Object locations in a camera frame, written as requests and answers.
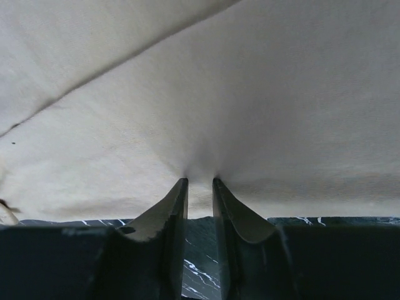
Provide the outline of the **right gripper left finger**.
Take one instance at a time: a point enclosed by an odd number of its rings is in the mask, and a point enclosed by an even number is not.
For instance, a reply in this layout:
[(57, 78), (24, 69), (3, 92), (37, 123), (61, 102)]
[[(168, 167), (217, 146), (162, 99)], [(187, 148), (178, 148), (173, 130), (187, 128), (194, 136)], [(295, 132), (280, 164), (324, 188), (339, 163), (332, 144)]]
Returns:
[(2, 229), (1, 298), (179, 299), (188, 186), (121, 227)]

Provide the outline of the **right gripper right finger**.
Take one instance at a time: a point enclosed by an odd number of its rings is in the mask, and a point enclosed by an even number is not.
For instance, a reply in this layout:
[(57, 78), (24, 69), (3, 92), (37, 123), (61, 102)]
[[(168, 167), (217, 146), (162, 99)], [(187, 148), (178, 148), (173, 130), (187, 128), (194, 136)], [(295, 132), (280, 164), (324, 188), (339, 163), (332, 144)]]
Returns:
[(398, 299), (399, 228), (273, 225), (219, 179), (212, 205), (223, 299)]

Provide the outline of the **tan polo shirt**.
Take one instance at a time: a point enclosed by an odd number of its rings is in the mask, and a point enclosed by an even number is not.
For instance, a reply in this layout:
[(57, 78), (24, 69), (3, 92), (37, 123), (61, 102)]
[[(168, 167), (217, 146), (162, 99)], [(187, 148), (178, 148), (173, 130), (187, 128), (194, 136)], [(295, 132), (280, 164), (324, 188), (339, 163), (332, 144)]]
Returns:
[(264, 217), (399, 215), (398, 1), (2, 1), (1, 223), (181, 177)]

